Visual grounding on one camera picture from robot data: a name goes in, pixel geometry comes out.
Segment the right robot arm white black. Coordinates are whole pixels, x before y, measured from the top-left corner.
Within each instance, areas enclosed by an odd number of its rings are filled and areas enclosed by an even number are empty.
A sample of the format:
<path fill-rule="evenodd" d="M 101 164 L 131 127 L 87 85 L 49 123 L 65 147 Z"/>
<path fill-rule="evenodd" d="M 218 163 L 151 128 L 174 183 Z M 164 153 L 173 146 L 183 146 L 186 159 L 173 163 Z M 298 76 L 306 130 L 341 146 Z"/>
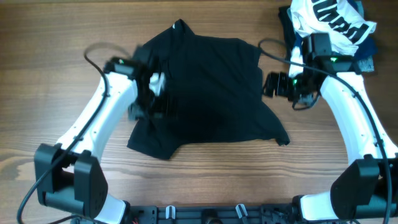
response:
<path fill-rule="evenodd" d="M 323 193 L 294 197 L 292 223 L 344 222 L 397 217 L 397 146 L 380 123 L 353 58 L 309 53 L 303 72 L 268 74 L 266 96 L 283 96 L 293 104 L 308 97 L 311 108 L 323 98 L 345 142 L 349 166 Z"/>

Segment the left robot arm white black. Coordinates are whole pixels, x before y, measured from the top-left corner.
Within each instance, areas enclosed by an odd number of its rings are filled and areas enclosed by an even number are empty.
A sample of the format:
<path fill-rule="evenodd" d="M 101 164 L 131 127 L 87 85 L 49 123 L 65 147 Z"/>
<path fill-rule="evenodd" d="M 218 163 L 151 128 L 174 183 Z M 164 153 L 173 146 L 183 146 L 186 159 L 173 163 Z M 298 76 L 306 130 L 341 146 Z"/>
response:
<path fill-rule="evenodd" d="M 108 193 L 101 158 L 125 111 L 137 118 L 161 118 L 165 75 L 156 56 L 113 57 L 100 70 L 101 81 L 73 126 L 54 145 L 34 155 L 34 188 L 41 205 L 93 223 L 127 223 L 129 203 Z"/>

